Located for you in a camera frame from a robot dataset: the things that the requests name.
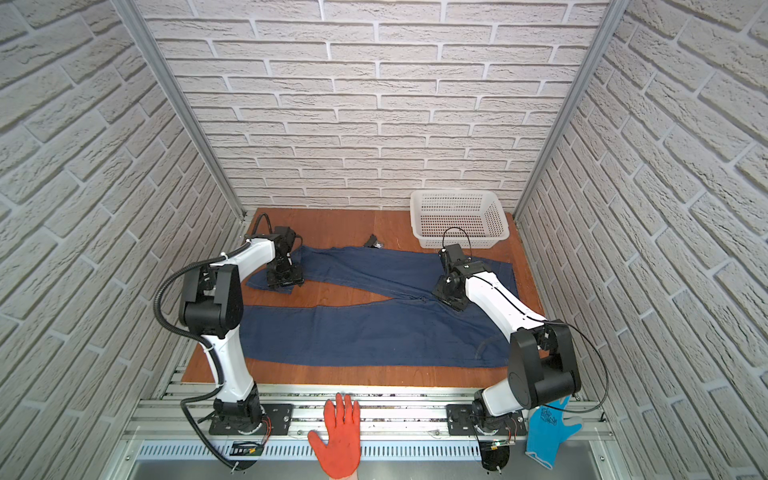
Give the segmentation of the black round floor puck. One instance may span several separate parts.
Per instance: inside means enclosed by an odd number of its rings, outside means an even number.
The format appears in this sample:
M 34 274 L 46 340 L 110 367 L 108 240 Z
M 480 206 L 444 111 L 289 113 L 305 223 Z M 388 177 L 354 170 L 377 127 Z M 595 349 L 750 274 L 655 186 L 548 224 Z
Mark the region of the black round floor puck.
M 501 472 L 510 459 L 510 447 L 508 445 L 481 445 L 481 465 L 489 472 Z

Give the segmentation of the blue work glove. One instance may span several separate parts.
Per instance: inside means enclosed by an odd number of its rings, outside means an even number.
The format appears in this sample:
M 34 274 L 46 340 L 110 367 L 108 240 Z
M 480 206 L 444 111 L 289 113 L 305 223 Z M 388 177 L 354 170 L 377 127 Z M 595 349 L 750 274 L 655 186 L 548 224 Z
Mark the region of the blue work glove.
M 553 470 L 562 443 L 579 433 L 582 423 L 566 425 L 564 409 L 570 396 L 539 407 L 529 419 L 525 455 L 542 467 Z

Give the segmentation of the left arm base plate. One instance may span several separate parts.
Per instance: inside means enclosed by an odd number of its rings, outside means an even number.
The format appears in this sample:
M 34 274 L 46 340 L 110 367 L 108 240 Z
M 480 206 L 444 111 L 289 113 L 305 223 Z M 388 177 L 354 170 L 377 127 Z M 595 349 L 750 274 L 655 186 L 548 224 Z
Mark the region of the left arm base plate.
M 252 422 L 248 417 L 225 417 L 220 419 L 215 416 L 211 420 L 208 433 L 213 436 L 265 436 L 267 427 L 271 426 L 272 435 L 286 435 L 288 433 L 293 406 L 286 403 L 262 403 L 260 405 L 262 420 L 259 424 Z

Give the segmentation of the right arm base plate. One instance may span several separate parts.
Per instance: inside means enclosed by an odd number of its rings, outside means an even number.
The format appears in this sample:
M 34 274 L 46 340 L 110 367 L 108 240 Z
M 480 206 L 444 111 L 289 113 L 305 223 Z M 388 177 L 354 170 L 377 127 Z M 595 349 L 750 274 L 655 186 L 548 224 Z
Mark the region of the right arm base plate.
M 450 436 L 508 436 L 527 435 L 523 411 L 513 411 L 502 416 L 487 414 L 479 403 L 448 404 L 447 426 Z

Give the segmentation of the small black clip object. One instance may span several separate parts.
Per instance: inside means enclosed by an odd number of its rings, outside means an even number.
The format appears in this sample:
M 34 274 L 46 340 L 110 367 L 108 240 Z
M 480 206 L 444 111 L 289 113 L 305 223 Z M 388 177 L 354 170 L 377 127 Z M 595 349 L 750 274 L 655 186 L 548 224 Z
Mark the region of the small black clip object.
M 369 239 L 365 242 L 364 247 L 381 249 L 383 244 L 378 240 L 376 235 L 371 234 Z

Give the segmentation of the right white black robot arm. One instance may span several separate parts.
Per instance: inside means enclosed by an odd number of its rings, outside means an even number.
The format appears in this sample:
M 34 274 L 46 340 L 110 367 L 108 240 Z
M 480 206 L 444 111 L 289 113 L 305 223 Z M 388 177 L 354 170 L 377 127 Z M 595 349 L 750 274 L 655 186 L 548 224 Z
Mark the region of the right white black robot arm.
M 548 405 L 581 389 L 569 326 L 534 312 L 460 245 L 442 248 L 439 257 L 444 274 L 433 294 L 458 311 L 478 306 L 509 343 L 506 378 L 475 395 L 471 421 L 476 430 L 493 433 L 506 415 Z

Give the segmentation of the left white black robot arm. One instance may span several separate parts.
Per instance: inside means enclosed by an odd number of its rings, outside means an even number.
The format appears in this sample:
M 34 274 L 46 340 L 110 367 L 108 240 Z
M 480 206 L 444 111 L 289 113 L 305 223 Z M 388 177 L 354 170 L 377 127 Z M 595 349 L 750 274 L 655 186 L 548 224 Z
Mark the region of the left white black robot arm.
M 184 274 L 179 320 L 203 339 L 202 348 L 214 375 L 213 435 L 248 435 L 270 424 L 240 340 L 245 313 L 242 282 L 265 268 L 270 288 L 302 284 L 302 268 L 292 259 L 297 238 L 292 228 L 278 226 L 270 233 L 248 237 L 238 249 L 223 252 Z

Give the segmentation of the aluminium mounting rail frame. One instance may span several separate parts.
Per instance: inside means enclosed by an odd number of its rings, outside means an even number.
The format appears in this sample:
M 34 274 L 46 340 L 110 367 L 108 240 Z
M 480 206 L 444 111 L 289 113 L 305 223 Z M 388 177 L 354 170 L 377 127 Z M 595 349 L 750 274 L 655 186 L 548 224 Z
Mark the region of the aluminium mounting rail frame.
M 183 396 L 201 393 L 199 384 L 173 384 L 159 400 L 142 400 L 134 410 L 124 433 L 102 473 L 104 479 L 125 479 L 140 461 L 211 461 L 227 458 L 227 467 L 266 461 L 312 461 L 315 458 L 307 440 L 310 431 L 321 437 L 327 432 L 323 420 L 325 402 L 338 391 L 336 385 L 265 384 L 260 387 L 260 403 L 286 403 L 293 406 L 286 435 L 213 436 L 202 442 L 183 415 L 179 403 Z M 526 436 L 450 436 L 447 426 L 448 404 L 471 404 L 475 392 L 459 387 L 355 386 L 352 397 L 361 404 L 362 459 L 376 461 L 475 461 L 481 459 L 480 446 L 525 447 Z M 581 431 L 562 443 L 556 456 L 564 463 L 566 448 L 584 443 L 587 454 L 602 479 L 626 479 L 629 470 L 620 451 L 614 429 L 603 410 L 593 402 L 572 400 L 572 413 L 565 413 L 566 425 L 582 423 Z M 233 457 L 233 442 L 253 441 L 264 445 L 259 457 Z

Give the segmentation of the small black electronics box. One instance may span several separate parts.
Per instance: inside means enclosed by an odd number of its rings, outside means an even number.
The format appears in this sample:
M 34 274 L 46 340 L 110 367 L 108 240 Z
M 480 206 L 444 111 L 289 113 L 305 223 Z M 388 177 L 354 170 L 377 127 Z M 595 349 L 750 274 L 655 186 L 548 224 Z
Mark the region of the small black electronics box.
M 233 442 L 230 455 L 233 457 L 259 457 L 263 454 L 264 445 L 253 441 Z

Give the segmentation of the dark blue denim trousers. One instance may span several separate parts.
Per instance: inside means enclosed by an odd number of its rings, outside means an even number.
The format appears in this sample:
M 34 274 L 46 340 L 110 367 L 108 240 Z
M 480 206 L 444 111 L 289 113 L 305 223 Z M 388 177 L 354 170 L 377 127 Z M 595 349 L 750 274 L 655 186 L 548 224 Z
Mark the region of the dark blue denim trousers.
M 456 311 L 432 290 L 443 274 L 435 253 L 368 247 L 302 247 L 294 258 L 307 281 L 381 295 L 332 307 L 247 306 L 245 357 L 306 366 L 500 368 L 508 338 L 475 304 Z

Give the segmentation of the red work glove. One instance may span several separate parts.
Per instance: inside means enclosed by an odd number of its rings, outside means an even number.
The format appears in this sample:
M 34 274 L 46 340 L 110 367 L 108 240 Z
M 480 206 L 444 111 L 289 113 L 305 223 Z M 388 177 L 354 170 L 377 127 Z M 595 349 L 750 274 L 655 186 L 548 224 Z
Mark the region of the red work glove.
M 320 467 L 330 479 L 357 479 L 362 456 L 360 404 L 337 393 L 325 402 L 323 415 L 327 441 L 316 431 L 307 436 Z

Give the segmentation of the white plastic laundry basket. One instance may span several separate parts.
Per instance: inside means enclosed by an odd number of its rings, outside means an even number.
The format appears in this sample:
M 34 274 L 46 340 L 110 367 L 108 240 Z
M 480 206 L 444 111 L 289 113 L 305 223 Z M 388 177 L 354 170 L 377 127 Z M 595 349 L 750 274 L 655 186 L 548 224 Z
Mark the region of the white plastic laundry basket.
M 486 190 L 416 190 L 410 196 L 414 237 L 423 249 L 449 241 L 490 249 L 509 238 L 509 223 L 495 193 Z

